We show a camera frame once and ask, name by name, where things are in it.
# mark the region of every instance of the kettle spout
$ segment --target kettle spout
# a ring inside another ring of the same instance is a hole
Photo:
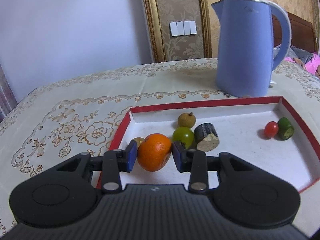
[[[222,16],[222,9],[223,9],[223,0],[213,3],[211,6],[214,9],[214,11],[216,12],[216,15],[217,15],[219,22],[220,22],[221,21],[220,19]]]

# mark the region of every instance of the small yellow fruit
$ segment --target small yellow fruit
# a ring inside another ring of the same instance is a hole
[[[132,139],[132,140],[137,142],[137,145],[138,145],[138,148],[139,148],[139,146],[140,146],[140,144],[142,143],[142,141],[144,140],[144,138],[142,138],[142,137],[137,137],[137,138],[134,138],[134,139]]]
[[[193,113],[183,113],[178,117],[178,126],[192,128],[196,123],[196,117]]]

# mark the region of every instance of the green fruit slice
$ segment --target green fruit slice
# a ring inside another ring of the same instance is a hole
[[[278,127],[278,135],[282,140],[288,140],[294,134],[293,125],[286,117],[282,117],[279,119]]]

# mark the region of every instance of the orange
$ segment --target orange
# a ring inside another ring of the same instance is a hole
[[[148,135],[138,148],[138,163],[146,171],[159,171],[170,158],[171,145],[171,140],[161,133]]]

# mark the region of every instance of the white wall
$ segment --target white wall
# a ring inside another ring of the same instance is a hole
[[[0,63],[19,102],[33,89],[152,61],[141,0],[0,0]]]

